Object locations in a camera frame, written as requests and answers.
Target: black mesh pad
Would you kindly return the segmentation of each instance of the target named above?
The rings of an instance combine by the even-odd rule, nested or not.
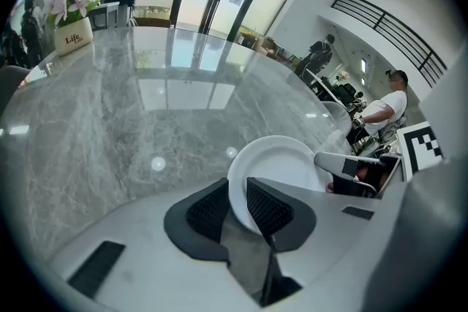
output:
[[[256,178],[247,178],[247,208],[275,252],[298,249],[317,223],[307,204]]]
[[[219,243],[228,209],[227,184],[224,184],[193,204],[186,212],[186,219],[198,234]]]
[[[167,236],[190,257],[229,263],[227,249],[219,244],[229,209],[228,186],[229,181],[222,178],[175,203],[166,212],[164,229]]]

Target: flower pot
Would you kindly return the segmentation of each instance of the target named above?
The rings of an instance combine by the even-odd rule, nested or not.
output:
[[[77,50],[93,40],[93,31],[91,30],[89,18],[57,28],[54,34],[56,52],[59,56]]]

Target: potted plant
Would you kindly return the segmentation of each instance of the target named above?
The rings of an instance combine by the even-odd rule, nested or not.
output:
[[[55,25],[56,52],[62,56],[93,40],[91,24],[86,14],[101,0],[44,0],[42,14]]]

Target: staircase railing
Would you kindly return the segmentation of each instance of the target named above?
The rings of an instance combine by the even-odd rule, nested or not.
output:
[[[367,0],[335,0],[332,8],[354,17],[398,48],[434,87],[447,67],[436,52],[414,30]]]

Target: marble table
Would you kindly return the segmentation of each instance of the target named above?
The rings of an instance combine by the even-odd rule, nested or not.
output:
[[[225,177],[260,137],[351,151],[287,67],[164,28],[97,31],[90,45],[52,53],[16,91],[0,129],[1,202],[40,259],[126,202]]]

